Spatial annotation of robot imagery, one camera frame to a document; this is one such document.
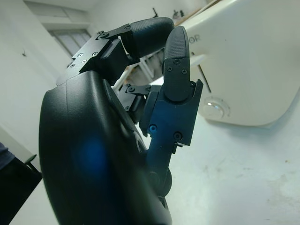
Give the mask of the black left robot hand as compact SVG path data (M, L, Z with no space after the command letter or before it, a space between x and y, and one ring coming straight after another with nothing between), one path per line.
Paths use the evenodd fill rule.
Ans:
M167 17L98 32L45 93L39 156L61 225L170 225L169 163L191 143L203 90Z

